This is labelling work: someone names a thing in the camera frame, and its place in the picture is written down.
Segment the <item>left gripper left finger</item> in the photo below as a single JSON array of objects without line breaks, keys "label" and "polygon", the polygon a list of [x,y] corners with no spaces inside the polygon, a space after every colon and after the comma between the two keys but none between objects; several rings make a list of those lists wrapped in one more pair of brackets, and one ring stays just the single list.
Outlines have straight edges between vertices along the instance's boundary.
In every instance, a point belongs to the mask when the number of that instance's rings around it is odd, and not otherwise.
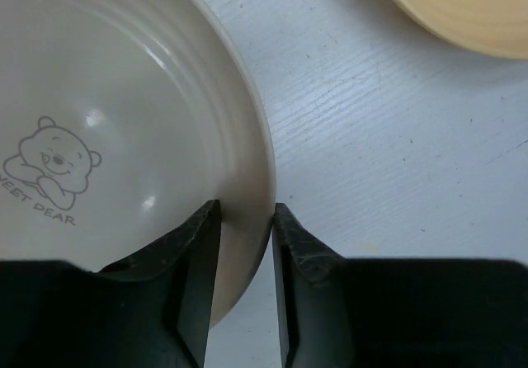
[{"label": "left gripper left finger", "polygon": [[99,272],[2,262],[2,366],[203,366],[221,222],[220,203],[208,201]]}]

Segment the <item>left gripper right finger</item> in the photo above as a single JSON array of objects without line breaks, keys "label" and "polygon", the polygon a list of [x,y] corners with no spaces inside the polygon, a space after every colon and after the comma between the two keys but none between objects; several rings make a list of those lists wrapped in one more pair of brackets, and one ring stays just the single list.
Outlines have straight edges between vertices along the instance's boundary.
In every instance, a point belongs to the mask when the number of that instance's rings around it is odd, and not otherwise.
[{"label": "left gripper right finger", "polygon": [[347,258],[276,205],[285,367],[524,367],[527,268],[508,260]]}]

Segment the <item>cream round plate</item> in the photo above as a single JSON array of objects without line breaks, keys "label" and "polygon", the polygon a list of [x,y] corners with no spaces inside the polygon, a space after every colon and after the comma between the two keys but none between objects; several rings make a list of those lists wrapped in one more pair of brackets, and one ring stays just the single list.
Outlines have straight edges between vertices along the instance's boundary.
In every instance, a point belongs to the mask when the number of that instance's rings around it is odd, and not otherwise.
[{"label": "cream round plate", "polygon": [[276,197],[262,101],[203,0],[1,0],[1,258],[101,270],[222,207],[210,321]]}]

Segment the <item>yellow round plate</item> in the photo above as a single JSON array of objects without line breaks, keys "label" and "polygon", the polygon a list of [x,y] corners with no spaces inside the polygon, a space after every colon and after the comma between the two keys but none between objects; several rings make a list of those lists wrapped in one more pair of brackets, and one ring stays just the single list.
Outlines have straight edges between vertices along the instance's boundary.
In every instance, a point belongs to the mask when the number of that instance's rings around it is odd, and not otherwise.
[{"label": "yellow round plate", "polygon": [[527,0],[393,1],[453,45],[499,58],[527,58]]}]

